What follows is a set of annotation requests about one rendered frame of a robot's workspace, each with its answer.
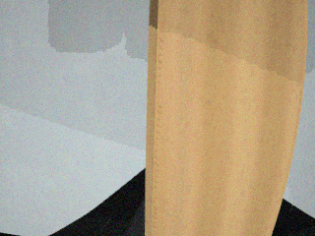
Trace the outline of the light wooden board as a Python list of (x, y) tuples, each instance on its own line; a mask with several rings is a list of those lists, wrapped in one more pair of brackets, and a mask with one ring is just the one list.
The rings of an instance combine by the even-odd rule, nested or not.
[(150, 0), (146, 236), (272, 236), (299, 129), (307, 0)]

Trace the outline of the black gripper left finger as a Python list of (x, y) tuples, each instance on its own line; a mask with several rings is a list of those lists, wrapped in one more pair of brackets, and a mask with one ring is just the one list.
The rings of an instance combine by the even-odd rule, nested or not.
[(51, 236), (146, 236), (146, 168), (86, 215)]

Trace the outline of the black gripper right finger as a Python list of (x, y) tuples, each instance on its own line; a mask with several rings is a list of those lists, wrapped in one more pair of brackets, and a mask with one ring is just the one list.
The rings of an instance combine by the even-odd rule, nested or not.
[(315, 236), (315, 217), (283, 198), (272, 236)]

